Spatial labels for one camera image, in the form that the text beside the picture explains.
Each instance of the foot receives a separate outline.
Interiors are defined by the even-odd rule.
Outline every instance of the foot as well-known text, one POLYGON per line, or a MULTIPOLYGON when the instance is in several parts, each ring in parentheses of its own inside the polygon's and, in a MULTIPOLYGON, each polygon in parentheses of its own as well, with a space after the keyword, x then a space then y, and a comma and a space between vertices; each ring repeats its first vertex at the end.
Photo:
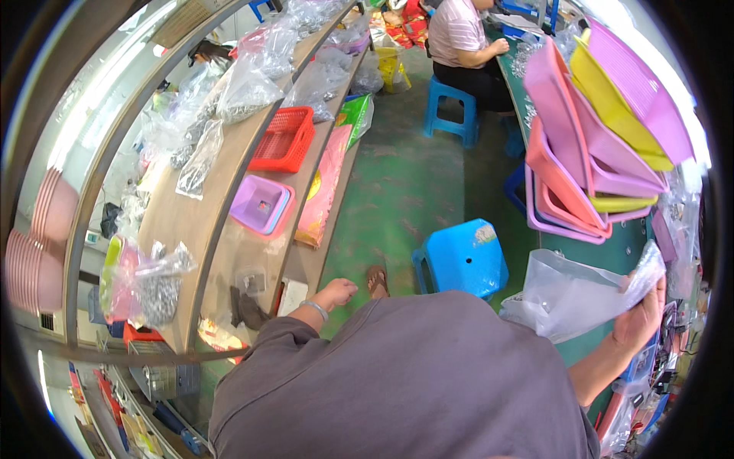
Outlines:
POLYGON ((390 297, 385 268, 376 264, 370 267, 367 271, 367 290, 369 290, 369 296, 373 300, 390 297))

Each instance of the flip-flop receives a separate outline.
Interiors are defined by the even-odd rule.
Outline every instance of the flip-flop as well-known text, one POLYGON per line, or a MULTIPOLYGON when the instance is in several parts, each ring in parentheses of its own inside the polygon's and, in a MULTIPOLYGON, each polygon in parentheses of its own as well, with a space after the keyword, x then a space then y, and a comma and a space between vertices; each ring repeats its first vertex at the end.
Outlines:
POLYGON ((372 297, 375 287, 378 285, 384 287, 385 293, 390 296, 390 290, 388 290, 388 274, 385 272, 385 268, 381 267, 378 264, 373 264, 372 266, 370 266, 367 270, 367 282, 369 283, 369 280, 372 278, 374 278, 374 283, 372 283, 372 288, 369 289, 370 297, 372 297))

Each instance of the blue plastic stool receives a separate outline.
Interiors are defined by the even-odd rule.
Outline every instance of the blue plastic stool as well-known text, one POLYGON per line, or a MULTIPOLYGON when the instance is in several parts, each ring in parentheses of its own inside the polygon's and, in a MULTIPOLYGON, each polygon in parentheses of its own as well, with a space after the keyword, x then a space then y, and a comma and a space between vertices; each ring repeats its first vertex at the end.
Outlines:
POLYGON ((423 122, 423 135, 433 137, 433 130, 453 132, 462 137, 464 148, 472 148, 479 138, 479 123, 476 118, 476 99, 474 96, 438 81, 436 75, 431 77, 428 86, 428 107, 423 122), (464 103, 464 122, 442 120, 438 117, 438 104, 447 97, 459 99, 464 103))
POLYGON ((489 300, 509 278, 495 228, 481 218, 436 231, 410 258, 424 294, 424 260, 435 292, 461 290, 489 300))
POLYGON ((505 194, 509 202, 511 202, 515 207, 517 207, 517 210, 520 211, 520 213, 523 215, 523 217, 527 217, 527 206, 523 202, 522 199, 520 199, 517 196, 517 188, 525 181, 525 162, 523 161, 520 163, 519 166, 517 166, 517 169, 515 169, 514 172, 512 172, 509 177, 507 177, 507 180, 505 180, 504 184, 502 185, 502 192, 505 194))
POLYGON ((273 5, 272 1, 270 0, 252 0, 250 2, 250 9, 252 10, 253 13, 255 13, 255 17, 258 19, 258 21, 260 21, 260 24, 265 22, 263 21, 263 16, 258 11, 258 6, 262 5, 263 3, 268 5, 268 8, 270 8, 270 11, 275 10, 275 6, 273 5))

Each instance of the yellow plastic basket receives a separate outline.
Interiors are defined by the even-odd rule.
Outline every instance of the yellow plastic basket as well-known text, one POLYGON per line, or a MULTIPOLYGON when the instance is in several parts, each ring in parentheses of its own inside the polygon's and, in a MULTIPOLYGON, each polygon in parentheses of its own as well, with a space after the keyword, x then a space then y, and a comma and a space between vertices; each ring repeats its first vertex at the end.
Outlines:
POLYGON ((589 53, 583 39, 571 55, 573 84, 589 99, 599 119, 624 140, 653 170, 672 170, 673 164, 657 140, 632 112, 614 83, 589 53))
POLYGON ((619 212, 631 212, 647 206, 653 206, 658 202, 658 196, 652 198, 629 198, 627 196, 613 196, 597 193, 589 196, 592 206, 597 212, 616 214, 619 212))

